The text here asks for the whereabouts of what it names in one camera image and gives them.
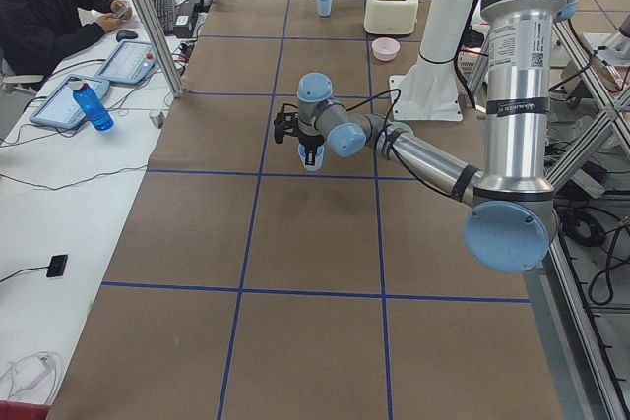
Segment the white table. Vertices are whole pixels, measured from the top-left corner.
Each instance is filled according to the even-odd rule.
[[[138,33],[140,39],[147,38],[143,30]],[[179,41],[168,39],[172,50]],[[115,33],[111,33],[93,47],[67,58],[57,69],[106,58],[115,44]],[[90,76],[99,66],[81,65],[54,76],[39,95],[50,93],[70,73]],[[112,86],[104,105],[112,106],[131,90]],[[99,173],[144,166],[159,137],[149,112],[167,110],[171,100],[170,89],[157,72],[127,98],[121,110],[112,113],[114,127],[110,131],[98,132],[88,123],[73,138],[63,138],[50,129],[23,127],[30,123],[35,102],[7,141],[15,141],[19,130],[20,142],[50,136],[0,147],[0,173],[59,187]],[[62,359],[57,380],[60,384],[143,176],[144,169],[122,172],[58,191],[0,177],[0,278],[24,268],[47,266],[53,255],[69,255],[60,278],[46,278],[46,271],[40,270],[0,284],[0,376],[24,356],[51,351]],[[28,364],[18,384],[24,385],[24,379],[33,375],[33,363]],[[44,403],[53,381],[47,377],[37,388],[14,400]],[[7,384],[0,383],[0,399],[7,395]]]

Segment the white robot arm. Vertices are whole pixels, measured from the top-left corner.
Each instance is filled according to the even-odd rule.
[[[350,157],[363,146],[394,160],[443,194],[472,207],[465,228],[472,254],[505,272],[537,266],[556,233],[553,187],[544,178],[551,26],[576,0],[482,0],[490,23],[487,140],[483,172],[414,137],[387,117],[349,113],[332,81],[310,73],[298,86],[298,111],[279,113],[276,141],[296,136],[304,163],[328,143]]]

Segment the black shirt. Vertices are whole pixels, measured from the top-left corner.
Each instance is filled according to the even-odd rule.
[[[104,32],[81,26],[77,7],[111,12],[114,0],[0,0],[0,47],[16,74],[49,76],[59,62],[92,46]]]

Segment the black mouse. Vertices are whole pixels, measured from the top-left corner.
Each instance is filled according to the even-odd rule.
[[[121,41],[123,39],[136,39],[138,34],[131,30],[119,30],[116,34],[116,41]]]

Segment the pink bowl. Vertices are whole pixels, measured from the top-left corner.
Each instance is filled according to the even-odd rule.
[[[393,60],[400,49],[401,46],[393,38],[382,37],[372,41],[372,53],[381,61]]]

